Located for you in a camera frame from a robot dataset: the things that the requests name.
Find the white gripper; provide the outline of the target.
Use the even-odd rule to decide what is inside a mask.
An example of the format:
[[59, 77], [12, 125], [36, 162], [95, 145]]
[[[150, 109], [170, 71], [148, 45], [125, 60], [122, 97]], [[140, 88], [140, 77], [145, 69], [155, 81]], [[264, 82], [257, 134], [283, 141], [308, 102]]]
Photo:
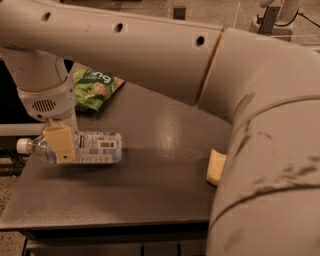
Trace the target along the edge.
[[24, 108], [32, 118], [40, 122], [48, 119], [42, 134], [55, 153], [57, 161], [74, 161], [76, 154], [73, 130], [61, 120], [55, 120], [68, 119], [74, 111], [75, 93], [71, 80], [66, 78], [57, 86], [35, 92], [20, 88], [17, 91]]

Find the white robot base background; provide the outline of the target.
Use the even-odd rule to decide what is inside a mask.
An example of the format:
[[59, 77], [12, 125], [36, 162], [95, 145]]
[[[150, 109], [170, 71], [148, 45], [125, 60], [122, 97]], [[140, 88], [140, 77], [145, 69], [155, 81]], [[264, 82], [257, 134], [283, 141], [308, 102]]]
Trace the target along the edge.
[[[292, 32], [291, 24], [294, 22], [298, 14], [301, 2], [302, 0], [259, 0], [259, 6], [264, 9], [264, 12], [266, 6], [269, 4], [280, 6], [280, 11], [273, 27], [272, 34], [276, 30], [287, 30]], [[258, 30], [260, 28], [260, 19], [263, 17], [263, 15], [257, 15], [253, 18], [249, 28], [250, 32], [259, 34]]]

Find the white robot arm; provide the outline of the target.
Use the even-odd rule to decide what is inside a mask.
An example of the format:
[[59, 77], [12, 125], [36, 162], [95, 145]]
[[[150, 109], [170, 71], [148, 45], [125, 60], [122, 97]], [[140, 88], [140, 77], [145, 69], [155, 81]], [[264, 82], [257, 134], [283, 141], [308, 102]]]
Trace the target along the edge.
[[208, 256], [320, 256], [320, 60], [292, 43], [220, 26], [1, 0], [2, 58], [26, 101], [73, 96], [65, 61], [224, 118], [233, 127]]

